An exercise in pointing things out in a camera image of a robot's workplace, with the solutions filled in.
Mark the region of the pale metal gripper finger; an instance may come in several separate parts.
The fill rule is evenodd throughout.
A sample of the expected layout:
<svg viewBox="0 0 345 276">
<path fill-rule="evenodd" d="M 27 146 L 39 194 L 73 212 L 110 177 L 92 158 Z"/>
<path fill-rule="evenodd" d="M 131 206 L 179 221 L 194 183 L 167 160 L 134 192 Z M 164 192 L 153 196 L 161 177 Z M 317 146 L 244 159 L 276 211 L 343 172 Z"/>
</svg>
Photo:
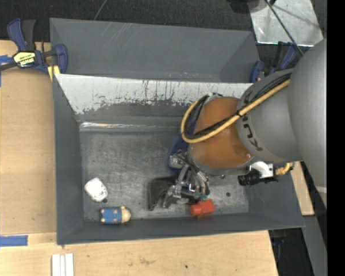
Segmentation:
<svg viewBox="0 0 345 276">
<path fill-rule="evenodd" d="M 181 188 L 176 185 L 172 185 L 168 188 L 167 198 L 169 199 L 180 199 L 181 197 Z"/>
<path fill-rule="evenodd" d="M 179 200 L 179 198 L 178 197 L 176 197 L 176 196 L 165 196 L 165 198 L 163 199 L 163 202 L 162 202 L 162 208 L 169 208 L 170 207 L 170 205 L 172 205 L 172 204 L 176 204 L 177 203 L 177 201 Z"/>
</svg>

